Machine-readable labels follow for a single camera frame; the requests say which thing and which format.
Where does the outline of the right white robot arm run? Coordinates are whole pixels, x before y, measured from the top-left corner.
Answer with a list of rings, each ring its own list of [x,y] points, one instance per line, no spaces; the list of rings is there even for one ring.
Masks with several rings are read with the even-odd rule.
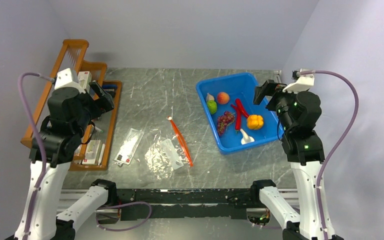
[[[289,93],[285,84],[267,80],[254,89],[253,103],[259,105],[266,96],[266,109],[275,112],[283,127],[283,150],[290,163],[298,193],[299,211],[281,196],[272,181],[255,181],[250,202],[265,205],[282,228],[284,240],[340,240],[330,220],[323,190],[325,159],[321,139],[314,128],[322,109],[318,95],[305,90]]]

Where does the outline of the fake garlic bulb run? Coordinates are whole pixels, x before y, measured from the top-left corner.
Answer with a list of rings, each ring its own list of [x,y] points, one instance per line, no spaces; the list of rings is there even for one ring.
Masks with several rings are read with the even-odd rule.
[[[207,93],[206,97],[205,97],[205,101],[208,102],[208,101],[215,101],[215,98],[213,95]]]

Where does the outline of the green fake fruit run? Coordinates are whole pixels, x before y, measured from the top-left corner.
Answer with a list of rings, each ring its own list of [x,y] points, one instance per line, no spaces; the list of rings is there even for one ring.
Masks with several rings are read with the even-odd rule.
[[[218,106],[217,106],[217,103],[215,100],[209,100],[206,102],[206,106],[208,108],[208,111],[211,115],[214,115],[217,110],[218,110]]]

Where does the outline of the red fake chili pepper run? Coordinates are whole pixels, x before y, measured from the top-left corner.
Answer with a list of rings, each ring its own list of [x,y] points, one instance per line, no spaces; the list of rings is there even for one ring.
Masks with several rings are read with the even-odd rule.
[[[235,103],[236,103],[236,106],[237,106],[237,108],[239,109],[241,115],[244,116],[244,117],[247,119],[250,115],[249,115],[248,112],[245,110],[245,108],[244,108],[244,106],[243,106],[241,100],[240,100],[239,98],[236,98],[236,99],[235,99]]]

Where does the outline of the yellow fake bell pepper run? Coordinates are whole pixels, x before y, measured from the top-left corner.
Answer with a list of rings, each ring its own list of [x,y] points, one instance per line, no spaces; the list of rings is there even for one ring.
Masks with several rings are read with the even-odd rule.
[[[250,130],[259,130],[264,126],[264,119],[261,115],[252,114],[246,119],[246,125]]]

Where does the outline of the fake peach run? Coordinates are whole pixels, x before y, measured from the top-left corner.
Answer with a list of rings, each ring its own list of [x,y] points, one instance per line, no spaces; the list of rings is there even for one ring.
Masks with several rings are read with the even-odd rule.
[[[219,92],[216,101],[220,105],[226,105],[230,101],[230,96],[226,92]]]

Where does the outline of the blue plastic bin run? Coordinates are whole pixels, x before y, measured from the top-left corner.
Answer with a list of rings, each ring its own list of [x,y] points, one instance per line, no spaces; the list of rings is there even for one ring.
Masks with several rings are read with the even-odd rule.
[[[232,154],[277,141],[284,134],[264,98],[253,103],[258,82],[248,72],[199,81],[195,88],[219,151]]]

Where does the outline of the red fake grape bunch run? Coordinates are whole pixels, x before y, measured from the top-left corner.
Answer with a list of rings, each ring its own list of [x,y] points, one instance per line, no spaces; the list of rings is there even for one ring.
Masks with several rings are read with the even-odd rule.
[[[219,137],[221,137],[228,126],[231,125],[235,121],[235,114],[230,111],[225,111],[222,115],[220,115],[216,120],[216,131]]]

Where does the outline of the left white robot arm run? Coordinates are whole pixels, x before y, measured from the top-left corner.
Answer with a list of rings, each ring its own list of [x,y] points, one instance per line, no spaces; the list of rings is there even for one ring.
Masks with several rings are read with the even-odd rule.
[[[27,201],[13,240],[73,240],[98,208],[112,208],[118,203],[116,184],[97,179],[73,205],[57,212],[63,181],[85,128],[114,109],[111,95],[97,82],[91,82],[90,87],[97,99],[75,86],[64,86],[48,100],[51,113],[42,127],[34,130]]]

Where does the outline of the fake mushroom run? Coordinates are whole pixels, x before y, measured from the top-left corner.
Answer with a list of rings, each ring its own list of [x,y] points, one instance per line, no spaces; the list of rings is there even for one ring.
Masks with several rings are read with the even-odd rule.
[[[255,141],[255,139],[248,135],[243,128],[240,129],[240,132],[242,134],[242,139],[240,140],[240,143],[242,145],[249,144]]]

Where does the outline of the clear zip top bag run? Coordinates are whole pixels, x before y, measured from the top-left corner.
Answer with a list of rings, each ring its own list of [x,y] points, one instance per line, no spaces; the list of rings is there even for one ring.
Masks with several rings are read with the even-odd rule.
[[[171,116],[160,117],[144,133],[144,173],[153,182],[168,180],[190,166],[172,120]]]

